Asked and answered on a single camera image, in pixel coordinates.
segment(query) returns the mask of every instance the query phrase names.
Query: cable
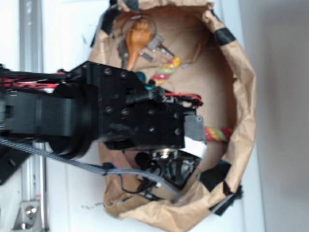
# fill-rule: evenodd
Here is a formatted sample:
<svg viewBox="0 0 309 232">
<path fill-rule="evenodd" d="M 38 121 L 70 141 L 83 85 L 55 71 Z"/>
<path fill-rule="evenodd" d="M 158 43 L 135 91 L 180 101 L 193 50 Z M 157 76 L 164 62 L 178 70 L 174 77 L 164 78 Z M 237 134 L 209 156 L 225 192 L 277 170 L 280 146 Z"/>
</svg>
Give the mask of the cable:
<svg viewBox="0 0 309 232">
<path fill-rule="evenodd" d="M 106 169 L 106 168 L 103 168 L 102 166 L 98 166 L 98 165 L 92 165 L 92 164 L 87 164 L 87 163 L 81 163 L 81 162 L 71 160 L 71 159 L 65 159 L 65 158 L 61 157 L 59 154 L 56 154 L 55 152 L 48 152 L 48 151 L 45 151 L 45 150 L 40 150 L 40 149 L 34 148 L 34 147 L 27 145 L 27 144 L 16 143 L 16 142 L 7 140 L 3 137 L 0 137 L 0 144 L 7 146 L 7 147 L 10 147 L 10 148 L 13 148 L 13 149 L 16 149 L 16 150 L 27 152 L 27 153 L 30 153 L 30 154 L 38 154 L 40 156 L 44 156 L 44 157 L 48 157 L 48 158 L 51 158 L 51 159 L 54 159 L 54 160 L 65 162 L 65 163 L 74 165 L 74 166 L 79 167 L 79 168 L 83 168 L 87 171 L 97 173 L 97 174 L 102 174 L 102 175 L 109 175 L 109 174 L 141 175 L 143 177 L 146 177 L 149 180 L 155 181 L 157 183 L 161 183 L 168 190 L 173 192 L 173 194 L 175 195 L 175 199 L 172 201 L 173 203 L 176 203 L 179 200 L 179 197 L 180 197 L 179 192 L 173 186 L 171 186 L 167 181 L 165 181 L 163 178 L 156 176 L 154 174 L 151 174 L 151 173 L 147 173 L 147 172 L 139 170 L 139 169 Z"/>
<path fill-rule="evenodd" d="M 12 71 L 1 71 L 2 77 L 7 78 L 31 78 L 31 79 L 49 79 L 49 80 L 66 80 L 68 79 L 67 74 L 46 74 L 46 73 L 36 73 L 36 72 L 12 72 Z"/>
</svg>

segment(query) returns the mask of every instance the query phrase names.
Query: screw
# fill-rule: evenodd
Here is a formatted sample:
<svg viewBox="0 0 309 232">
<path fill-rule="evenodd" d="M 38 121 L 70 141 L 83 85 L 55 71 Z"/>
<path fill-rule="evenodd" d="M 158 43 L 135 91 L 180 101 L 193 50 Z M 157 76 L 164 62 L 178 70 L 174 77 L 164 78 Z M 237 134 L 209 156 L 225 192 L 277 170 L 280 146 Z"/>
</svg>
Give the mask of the screw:
<svg viewBox="0 0 309 232">
<path fill-rule="evenodd" d="M 148 132 L 149 132 L 149 133 L 154 133 L 154 131 L 155 131 L 155 128 L 154 128 L 154 127 L 148 128 Z"/>
<path fill-rule="evenodd" d="M 9 164 L 12 165 L 13 167 L 16 167 L 16 163 L 12 159 L 9 159 Z"/>
<path fill-rule="evenodd" d="M 25 211 L 27 217 L 32 218 L 36 213 L 37 213 L 37 208 L 33 207 L 33 206 L 29 206 L 26 208 Z"/>
<path fill-rule="evenodd" d="M 178 113 L 174 113 L 174 119 L 178 119 L 179 118 L 179 114 Z"/>
<path fill-rule="evenodd" d="M 112 74 L 112 70 L 110 68 L 104 69 L 104 74 L 110 76 Z"/>
<path fill-rule="evenodd" d="M 121 72 L 120 77 L 121 77 L 122 79 L 126 79 L 126 72 Z"/>
<path fill-rule="evenodd" d="M 127 115 L 130 114 L 130 111 L 129 111 L 127 108 L 124 108 L 124 109 L 121 111 L 121 114 L 122 114 L 123 116 L 127 116 Z"/>
<path fill-rule="evenodd" d="M 29 228 L 29 225 L 28 225 L 27 223 L 21 223 L 21 224 L 20 224 L 20 228 L 21 228 L 22 230 L 26 230 L 26 229 Z"/>
<path fill-rule="evenodd" d="M 114 111 L 114 109 L 111 106 L 107 106 L 105 108 L 105 113 L 107 113 L 107 114 L 111 114 L 113 111 Z"/>
<path fill-rule="evenodd" d="M 154 109 L 148 110 L 148 114 L 151 115 L 151 116 L 154 115 L 155 114 L 155 110 Z"/>
<path fill-rule="evenodd" d="M 177 135 L 177 136 L 180 135 L 180 132 L 181 132 L 181 131 L 180 131 L 179 128 L 177 128 L 177 129 L 174 131 L 175 135 Z"/>
</svg>

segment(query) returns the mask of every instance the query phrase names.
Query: metal bracket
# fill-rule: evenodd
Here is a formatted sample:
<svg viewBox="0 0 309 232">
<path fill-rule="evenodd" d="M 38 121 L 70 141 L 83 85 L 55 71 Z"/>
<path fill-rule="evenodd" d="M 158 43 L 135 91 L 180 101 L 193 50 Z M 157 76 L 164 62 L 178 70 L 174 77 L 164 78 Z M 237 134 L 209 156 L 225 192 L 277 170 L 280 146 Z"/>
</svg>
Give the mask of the metal bracket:
<svg viewBox="0 0 309 232">
<path fill-rule="evenodd" d="M 12 232 L 41 232 L 42 230 L 40 202 L 22 202 Z"/>
</svg>

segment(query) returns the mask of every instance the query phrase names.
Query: crumpled brown paper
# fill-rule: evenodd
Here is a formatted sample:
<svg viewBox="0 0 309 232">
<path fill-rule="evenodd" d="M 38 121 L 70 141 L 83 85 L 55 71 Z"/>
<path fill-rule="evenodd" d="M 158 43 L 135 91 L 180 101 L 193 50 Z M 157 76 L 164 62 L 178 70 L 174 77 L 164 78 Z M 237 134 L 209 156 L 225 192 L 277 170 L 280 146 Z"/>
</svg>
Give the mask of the crumpled brown paper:
<svg viewBox="0 0 309 232">
<path fill-rule="evenodd" d="M 256 80 L 254 70 L 238 41 L 219 46 L 214 33 L 225 28 L 211 12 L 212 3 L 204 0 L 139 0 L 140 12 L 132 12 L 122 0 L 122 14 L 116 18 L 113 37 L 100 31 L 89 60 L 120 67 L 117 46 L 122 39 L 121 26 L 133 15 L 148 15 L 164 37 L 164 45 L 188 64 L 178 68 L 163 87 L 174 92 L 200 95 L 204 105 L 198 114 L 205 126 L 234 128 L 227 147 L 209 142 L 205 158 L 190 177 L 178 203 L 169 200 L 149 201 L 121 190 L 117 176 L 106 177 L 104 204 L 106 211 L 121 218 L 134 218 L 168 232 L 184 232 L 210 214 L 209 208 L 223 200 L 225 188 L 235 192 L 248 163 L 255 140 Z M 153 63 L 139 58 L 134 71 L 142 71 L 148 80 L 166 61 L 156 52 Z M 118 168 L 130 168 L 124 154 L 109 151 L 100 144 L 103 162 Z M 211 169 L 223 159 L 231 164 L 225 184 L 209 192 L 196 175 Z M 139 184 L 135 176 L 124 176 L 125 188 L 134 190 Z"/>
</svg>

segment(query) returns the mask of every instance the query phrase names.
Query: metal key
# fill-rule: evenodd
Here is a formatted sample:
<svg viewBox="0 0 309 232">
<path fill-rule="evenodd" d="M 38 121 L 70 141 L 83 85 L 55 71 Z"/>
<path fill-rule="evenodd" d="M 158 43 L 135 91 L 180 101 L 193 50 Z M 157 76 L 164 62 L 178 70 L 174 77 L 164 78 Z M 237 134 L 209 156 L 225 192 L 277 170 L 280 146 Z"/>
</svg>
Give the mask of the metal key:
<svg viewBox="0 0 309 232">
<path fill-rule="evenodd" d="M 127 66 L 127 60 L 129 57 L 125 40 L 120 41 L 117 49 L 118 49 L 119 57 L 121 58 L 121 68 L 125 69 Z"/>
<path fill-rule="evenodd" d="M 161 36 L 159 36 L 158 34 L 155 34 L 150 40 L 150 42 L 147 44 L 147 47 L 152 52 L 156 52 L 157 50 L 159 50 L 160 52 L 162 52 L 163 54 L 169 57 L 174 57 L 174 54 L 171 53 L 166 47 L 162 45 L 163 41 L 164 39 Z"/>
<path fill-rule="evenodd" d="M 120 41 L 119 45 L 118 45 L 118 53 L 119 56 L 121 58 L 121 68 L 125 69 L 127 66 L 127 61 L 129 58 L 129 54 L 127 52 L 127 47 L 126 47 L 126 42 L 125 40 Z M 144 49 L 140 51 L 140 56 L 144 57 L 145 59 L 149 60 L 149 61 L 153 61 L 154 58 L 152 56 L 150 56 L 149 54 L 145 53 Z"/>
</svg>

